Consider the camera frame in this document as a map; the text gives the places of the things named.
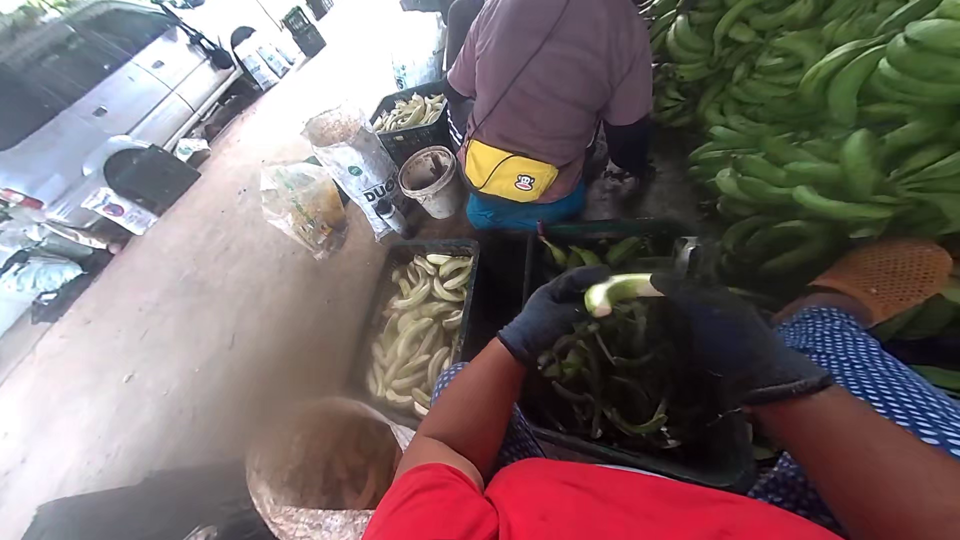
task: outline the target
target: red shirt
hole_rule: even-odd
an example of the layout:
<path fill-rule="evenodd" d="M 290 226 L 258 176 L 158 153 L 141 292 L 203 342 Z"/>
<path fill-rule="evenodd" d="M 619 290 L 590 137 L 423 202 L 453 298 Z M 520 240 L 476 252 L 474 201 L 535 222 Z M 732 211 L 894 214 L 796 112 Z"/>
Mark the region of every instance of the red shirt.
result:
<path fill-rule="evenodd" d="M 724 491 L 550 459 L 523 459 L 486 491 L 442 463 L 400 477 L 364 540 L 523 538 L 839 538 L 806 519 Z"/>

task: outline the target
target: blue shorts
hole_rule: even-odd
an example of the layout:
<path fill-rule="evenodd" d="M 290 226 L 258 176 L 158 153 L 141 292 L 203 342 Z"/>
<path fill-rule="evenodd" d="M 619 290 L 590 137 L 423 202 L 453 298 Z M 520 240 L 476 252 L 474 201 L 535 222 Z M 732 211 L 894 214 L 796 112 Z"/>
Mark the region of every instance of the blue shorts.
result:
<path fill-rule="evenodd" d="M 573 192 L 552 203 L 514 203 L 505 199 L 477 197 L 470 193 L 467 219 L 474 229 L 520 229 L 532 231 L 537 222 L 554 223 L 576 217 L 584 210 L 587 186 L 583 179 Z"/>

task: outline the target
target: black glove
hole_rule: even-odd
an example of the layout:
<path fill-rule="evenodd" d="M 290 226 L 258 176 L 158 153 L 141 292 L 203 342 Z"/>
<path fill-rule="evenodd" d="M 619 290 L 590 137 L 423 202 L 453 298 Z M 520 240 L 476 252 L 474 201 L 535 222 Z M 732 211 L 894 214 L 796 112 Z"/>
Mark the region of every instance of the black glove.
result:
<path fill-rule="evenodd" d="M 587 318 L 584 291 L 609 276 L 610 268 L 603 265 L 564 272 L 534 291 L 523 311 L 496 336 L 521 364 L 536 367 L 540 353 L 571 333 L 573 323 Z"/>
<path fill-rule="evenodd" d="M 752 306 L 726 288 L 667 274 L 655 274 L 651 284 L 686 315 L 695 362 L 723 377 L 739 402 L 767 404 L 831 385 L 826 370 L 787 348 Z"/>

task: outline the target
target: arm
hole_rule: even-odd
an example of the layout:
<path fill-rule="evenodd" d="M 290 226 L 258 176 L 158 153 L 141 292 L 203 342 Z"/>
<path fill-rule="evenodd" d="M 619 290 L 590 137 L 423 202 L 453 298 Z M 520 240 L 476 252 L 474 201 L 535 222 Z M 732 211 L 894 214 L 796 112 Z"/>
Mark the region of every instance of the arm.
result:
<path fill-rule="evenodd" d="M 660 275 L 652 283 L 686 315 L 696 361 L 752 406 L 852 538 L 956 536 L 960 463 L 831 385 L 829 373 L 789 349 L 730 291 Z"/>
<path fill-rule="evenodd" d="M 396 468 L 396 477 L 417 465 L 440 462 L 483 486 L 525 373 L 526 368 L 494 338 L 430 408 Z"/>
<path fill-rule="evenodd" d="M 646 40 L 646 30 L 637 33 Z M 644 176 L 647 168 L 647 147 L 653 122 L 653 61 L 650 47 L 644 42 L 624 75 L 613 89 L 603 110 L 604 134 L 610 159 L 621 169 L 635 176 Z"/>
<path fill-rule="evenodd" d="M 854 539 L 947 539 L 960 530 L 960 464 L 846 390 L 756 406 Z"/>
<path fill-rule="evenodd" d="M 463 138 L 467 134 L 467 120 L 473 112 L 474 100 L 458 92 L 450 85 L 447 77 L 444 77 L 444 96 L 446 96 L 450 120 L 456 126 L 459 137 Z"/>
<path fill-rule="evenodd" d="M 642 177 L 647 167 L 647 148 L 653 122 L 650 115 L 643 116 L 633 124 L 614 126 L 604 120 L 607 136 L 607 151 L 613 164 L 634 176 Z"/>
<path fill-rule="evenodd" d="M 537 289 L 523 311 L 444 389 L 403 453 L 395 479 L 418 465 L 445 463 L 483 487 L 527 367 L 586 318 L 584 291 L 609 275 L 606 266 L 583 266 Z"/>
<path fill-rule="evenodd" d="M 450 5 L 446 21 L 446 68 L 457 60 L 460 49 L 467 41 L 467 33 L 473 19 L 483 9 L 483 0 L 456 0 Z"/>

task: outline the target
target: plantain peel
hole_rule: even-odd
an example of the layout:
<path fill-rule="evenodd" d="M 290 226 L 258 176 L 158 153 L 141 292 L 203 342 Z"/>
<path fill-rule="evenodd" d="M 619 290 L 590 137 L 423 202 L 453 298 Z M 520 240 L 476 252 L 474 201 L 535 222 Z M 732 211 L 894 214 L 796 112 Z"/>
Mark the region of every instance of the plantain peel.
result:
<path fill-rule="evenodd" d="M 652 274 L 620 274 L 611 276 L 602 283 L 587 289 L 584 303 L 594 317 L 606 317 L 613 312 L 613 305 L 622 300 L 641 296 L 663 296 L 650 283 Z"/>

